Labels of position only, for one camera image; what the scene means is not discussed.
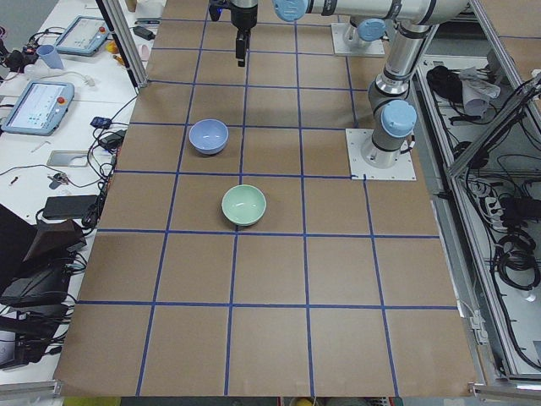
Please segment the green ceramic bowl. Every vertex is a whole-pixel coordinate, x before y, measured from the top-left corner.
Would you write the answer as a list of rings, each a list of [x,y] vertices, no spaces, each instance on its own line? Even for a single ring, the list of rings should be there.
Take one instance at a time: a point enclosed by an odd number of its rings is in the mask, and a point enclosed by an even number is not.
[[[225,218],[242,227],[257,223],[264,216],[266,207],[265,195],[249,184],[230,188],[221,200],[221,210]]]

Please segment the blue ceramic bowl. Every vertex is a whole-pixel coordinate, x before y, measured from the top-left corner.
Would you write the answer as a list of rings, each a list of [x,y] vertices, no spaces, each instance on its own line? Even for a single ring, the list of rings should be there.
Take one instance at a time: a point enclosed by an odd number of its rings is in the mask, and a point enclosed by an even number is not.
[[[208,118],[195,123],[189,130],[192,147],[204,155],[215,155],[227,145],[229,130],[220,120]]]

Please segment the pink plastic cup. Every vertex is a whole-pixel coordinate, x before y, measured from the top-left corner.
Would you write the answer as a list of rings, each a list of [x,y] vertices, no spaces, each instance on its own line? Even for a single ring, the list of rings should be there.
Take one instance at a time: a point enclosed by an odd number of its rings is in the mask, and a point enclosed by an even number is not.
[[[147,45],[145,44],[139,44],[137,46],[137,50],[138,50],[138,53],[139,53],[139,57],[141,59],[142,62],[148,62],[149,59],[150,59],[150,49]]]

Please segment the black power adapter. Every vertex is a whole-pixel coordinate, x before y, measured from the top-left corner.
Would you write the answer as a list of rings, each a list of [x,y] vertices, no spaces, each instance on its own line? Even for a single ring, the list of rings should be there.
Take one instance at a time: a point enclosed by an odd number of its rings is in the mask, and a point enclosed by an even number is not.
[[[142,39],[144,39],[146,41],[151,41],[151,40],[154,40],[156,38],[156,34],[153,31],[151,31],[151,30],[149,30],[149,29],[147,29],[147,28],[145,28],[143,26],[135,26],[133,28],[133,33],[137,37],[142,38]]]

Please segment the far blue teach pendant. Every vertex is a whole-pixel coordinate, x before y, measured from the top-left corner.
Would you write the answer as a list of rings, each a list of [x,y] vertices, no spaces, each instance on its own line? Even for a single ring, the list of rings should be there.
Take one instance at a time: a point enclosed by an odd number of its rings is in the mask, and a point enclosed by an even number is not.
[[[103,19],[78,16],[57,38],[55,47],[61,54],[89,57],[104,44],[109,33]]]

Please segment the blue teach pendant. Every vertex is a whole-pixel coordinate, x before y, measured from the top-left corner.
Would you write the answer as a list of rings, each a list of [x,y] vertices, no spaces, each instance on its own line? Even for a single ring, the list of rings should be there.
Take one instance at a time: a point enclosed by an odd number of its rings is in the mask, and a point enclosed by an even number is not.
[[[61,54],[89,57],[104,44],[109,33],[103,19],[78,16],[57,38],[55,47]]]
[[[1,130],[12,134],[51,135],[68,111],[74,92],[71,83],[30,81]]]

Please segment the dark blue small device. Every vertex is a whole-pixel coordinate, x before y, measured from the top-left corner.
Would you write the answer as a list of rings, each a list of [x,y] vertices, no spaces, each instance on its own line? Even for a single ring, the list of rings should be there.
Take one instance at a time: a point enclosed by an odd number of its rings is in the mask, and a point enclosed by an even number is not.
[[[92,118],[90,125],[95,129],[109,129],[112,125],[112,120],[110,118],[96,116]]]

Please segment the light blue plastic cup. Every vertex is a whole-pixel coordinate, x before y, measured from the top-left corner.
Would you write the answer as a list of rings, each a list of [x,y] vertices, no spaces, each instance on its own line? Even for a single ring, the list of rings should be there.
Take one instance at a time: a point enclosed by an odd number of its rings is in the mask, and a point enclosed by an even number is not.
[[[36,53],[48,68],[64,69],[63,61],[54,45],[41,45],[36,49]]]

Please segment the near blue teach pendant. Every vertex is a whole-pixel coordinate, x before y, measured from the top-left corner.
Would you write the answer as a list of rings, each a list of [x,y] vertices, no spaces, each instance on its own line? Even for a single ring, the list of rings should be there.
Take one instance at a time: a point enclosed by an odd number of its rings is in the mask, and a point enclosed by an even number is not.
[[[74,92],[71,83],[30,81],[1,130],[12,134],[51,135],[68,111]]]

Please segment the brown paper table cover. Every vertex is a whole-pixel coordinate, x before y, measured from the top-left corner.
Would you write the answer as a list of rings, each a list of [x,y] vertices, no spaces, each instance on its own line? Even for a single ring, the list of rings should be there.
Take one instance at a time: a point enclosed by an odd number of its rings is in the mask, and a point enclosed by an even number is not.
[[[382,61],[260,3],[246,68],[227,15],[169,1],[55,373],[68,396],[458,397],[476,380],[424,181],[350,177]],[[226,147],[189,130],[222,121]],[[249,184],[242,227],[223,195]]]

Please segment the black flat box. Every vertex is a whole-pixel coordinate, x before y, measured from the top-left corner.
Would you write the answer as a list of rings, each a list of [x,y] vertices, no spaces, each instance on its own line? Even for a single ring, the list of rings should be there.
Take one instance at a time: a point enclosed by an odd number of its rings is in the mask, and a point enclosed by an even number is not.
[[[61,195],[46,200],[42,216],[47,220],[82,219],[96,207],[97,195]]]

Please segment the aluminium frame post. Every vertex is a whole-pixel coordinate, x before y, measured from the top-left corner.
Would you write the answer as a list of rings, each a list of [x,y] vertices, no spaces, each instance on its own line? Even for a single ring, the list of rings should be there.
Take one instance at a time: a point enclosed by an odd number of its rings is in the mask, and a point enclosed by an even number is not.
[[[96,0],[103,19],[116,42],[124,66],[134,88],[148,85],[148,76],[140,59],[132,33],[128,27],[120,2],[117,0]]]

